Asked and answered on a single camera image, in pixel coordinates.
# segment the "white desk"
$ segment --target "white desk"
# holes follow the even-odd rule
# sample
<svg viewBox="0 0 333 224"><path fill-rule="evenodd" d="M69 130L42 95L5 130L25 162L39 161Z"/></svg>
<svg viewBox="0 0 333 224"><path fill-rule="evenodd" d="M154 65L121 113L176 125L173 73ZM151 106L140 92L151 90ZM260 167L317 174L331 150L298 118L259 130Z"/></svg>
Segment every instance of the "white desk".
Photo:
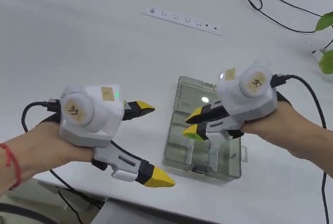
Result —
<svg viewBox="0 0 333 224"><path fill-rule="evenodd" d="M332 10L329 0L288 1L319 14ZM223 35L139 14L151 6L220 24ZM317 20L277 0L264 0L264 10L297 29L314 29ZM157 110L123 123L115 141L160 166L178 77L214 83L221 67L256 59L270 62L274 72L305 78L332 128L333 85L322 81L311 56L330 37L330 30L302 35L282 29L245 0L0 0L0 139L22 133L25 105L59 97L69 82L119 82L127 100L147 101ZM320 123L305 87L290 81L279 90ZM28 125L45 116L44 109L31 110ZM56 172L79 190L217 223L324 223L318 168L255 136L242 144L249 162L242 164L242 178L230 183L171 170L175 187L148 189L112 179L111 171L91 164L71 163ZM49 172L35 178L61 185ZM332 194L328 179L330 213Z"/></svg>

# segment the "beige label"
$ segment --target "beige label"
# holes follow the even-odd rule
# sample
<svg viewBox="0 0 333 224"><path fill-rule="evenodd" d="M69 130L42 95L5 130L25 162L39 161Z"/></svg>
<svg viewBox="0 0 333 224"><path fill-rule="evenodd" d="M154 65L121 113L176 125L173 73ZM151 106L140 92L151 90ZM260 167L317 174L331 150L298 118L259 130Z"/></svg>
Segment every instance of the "beige label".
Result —
<svg viewBox="0 0 333 224"><path fill-rule="evenodd" d="M65 110L74 120L79 123L85 119L85 112L73 100L68 100L67 104L65 105Z"/></svg>
<svg viewBox="0 0 333 224"><path fill-rule="evenodd" d="M224 73L224 81L234 80L236 76L236 68L226 70Z"/></svg>
<svg viewBox="0 0 333 224"><path fill-rule="evenodd" d="M103 101L114 101L113 90L111 87L101 87Z"/></svg>
<svg viewBox="0 0 333 224"><path fill-rule="evenodd" d="M248 82L246 87L255 94L257 90L263 86L267 81L267 77L262 72L257 72L252 79Z"/></svg>

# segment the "black cord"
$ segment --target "black cord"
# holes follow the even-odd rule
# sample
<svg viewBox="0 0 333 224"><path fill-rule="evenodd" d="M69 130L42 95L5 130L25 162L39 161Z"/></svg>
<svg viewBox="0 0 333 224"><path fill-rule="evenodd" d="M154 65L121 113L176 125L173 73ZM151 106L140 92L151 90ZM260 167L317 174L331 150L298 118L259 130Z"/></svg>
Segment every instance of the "black cord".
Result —
<svg viewBox="0 0 333 224"><path fill-rule="evenodd" d="M50 102L34 102L34 103L30 103L28 104L25 109L23 110L23 113L22 113L22 118L21 118L21 123L22 123L22 126L23 126L23 129L25 132L28 132L28 128L27 128L27 125L25 123L25 118L27 117L27 113L28 111L34 107L34 106L43 106L43 107L52 107L53 103L50 103ZM94 206L96 206L98 209L101 209L102 206L103 206L103 202L99 201L99 200L96 200L96 199L93 199L89 196L87 196L86 194L80 192L80 191L77 191L76 189L74 189L73 187L71 187L67 182L65 182L60 176L58 176L52 169L50 170L51 174L56 177L60 182L62 182L67 188L68 190L81 197L82 199L84 199L85 201L88 201L89 203L93 204Z"/></svg>
<svg viewBox="0 0 333 224"><path fill-rule="evenodd" d="M326 129L326 121L325 121L325 118L324 118L322 107L319 104L318 98L317 98L315 92L313 91L313 89L311 88L311 86L304 79L302 79L301 77L298 77L296 75L286 75L286 79L290 79L290 78L294 78L295 80L298 80L298 81L302 82L303 85L305 85L307 87L307 89L311 93L311 95L313 97L313 100L314 100L314 102L317 106L318 113L319 113L319 116L320 116L321 121L322 121L322 126L323 126L324 129ZM321 190L322 190L322 198L323 198L323 204L324 204L326 224L329 224L329 216L328 216L328 209L327 209L326 195L325 195L326 178L327 178L327 174L324 172Z"/></svg>
<svg viewBox="0 0 333 224"><path fill-rule="evenodd" d="M0 203L0 212L23 216L29 219L39 221L43 224L57 224L54 220L40 213L7 203Z"/></svg>
<svg viewBox="0 0 333 224"><path fill-rule="evenodd" d="M66 198L63 197L63 195L61 194L60 191L58 191L58 194L59 194L60 198L62 198L62 200L63 200L63 201L69 206L69 208L70 208L70 209L76 214L76 216L77 216L77 218L78 218L80 224L83 224L83 222L82 222L82 220L81 220L81 218L80 218L80 215L79 215L78 211L76 211L76 210L73 208L73 206L72 206L72 205L66 200Z"/></svg>
<svg viewBox="0 0 333 224"><path fill-rule="evenodd" d="M281 27L283 27L283 28L286 28L286 29L291 30L291 31L296 32L296 33L314 33L314 32L315 32L315 31L300 31L300 30L296 30L296 29L293 29L293 28L287 27L286 25L283 25L282 23L278 22L277 20L274 20L272 17L268 16L267 14L265 14L265 13L261 10L261 9L263 8L263 2L262 2L262 0L258 0L259 3L260 3L260 7L257 7L257 6L256 6L251 0L247 0L247 1L249 2L249 4L251 5L251 7L252 7L254 10L256 10L256 11L258 11L259 13L263 14L264 16L266 16L267 18L269 18L270 20L272 20L273 22L275 22L276 24L278 24L279 26L281 26ZM308 12L308 13L310 13L310 14L312 14L312 15L315 15L315 16L318 16L318 17L321 17L321 15L319 15L319 14L316 14L316 13L311 12L311 11L309 11L309 10L306 10L306 9L304 9L304 8L301 8L301 7L298 7L298 6L296 6L296 5L293 5L293 4L289 3L289 2L286 2L285 0L279 0L279 1L281 1L281 2L283 2L283 3L285 3L285 4L287 4L287 5L289 5L289 6L291 6L291 7L294 7L294 8L297 8L297 9L299 9L299 10L302 10L302 11L304 11L304 12ZM329 42L329 44L326 45L324 48L327 48L331 43L333 43L333 38L332 38L332 40Z"/></svg>

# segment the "human hand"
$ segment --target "human hand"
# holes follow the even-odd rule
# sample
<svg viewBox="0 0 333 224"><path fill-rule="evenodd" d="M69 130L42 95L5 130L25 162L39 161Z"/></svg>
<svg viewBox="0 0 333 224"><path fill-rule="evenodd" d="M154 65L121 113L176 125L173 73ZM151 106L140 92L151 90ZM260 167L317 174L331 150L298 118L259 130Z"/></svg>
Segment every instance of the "human hand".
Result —
<svg viewBox="0 0 333 224"><path fill-rule="evenodd" d="M74 146L59 138L59 124L44 122L6 142L18 159L22 180L72 161L90 162L93 149Z"/></svg>
<svg viewBox="0 0 333 224"><path fill-rule="evenodd" d="M311 152L311 137L320 127L300 115L287 102L278 102L270 115L249 121L241 131L255 134L262 139L287 149L292 155L305 158Z"/></svg>

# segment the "green plant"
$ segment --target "green plant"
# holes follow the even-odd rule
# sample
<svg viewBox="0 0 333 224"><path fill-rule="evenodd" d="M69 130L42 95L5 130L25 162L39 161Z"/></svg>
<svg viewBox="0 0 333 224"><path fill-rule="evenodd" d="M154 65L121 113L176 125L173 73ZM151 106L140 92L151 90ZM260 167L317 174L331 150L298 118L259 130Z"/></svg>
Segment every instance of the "green plant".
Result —
<svg viewBox="0 0 333 224"><path fill-rule="evenodd" d="M333 12L321 16L318 20L315 32L328 28L333 24ZM333 74L333 50L325 52L319 62L319 67L324 74Z"/></svg>

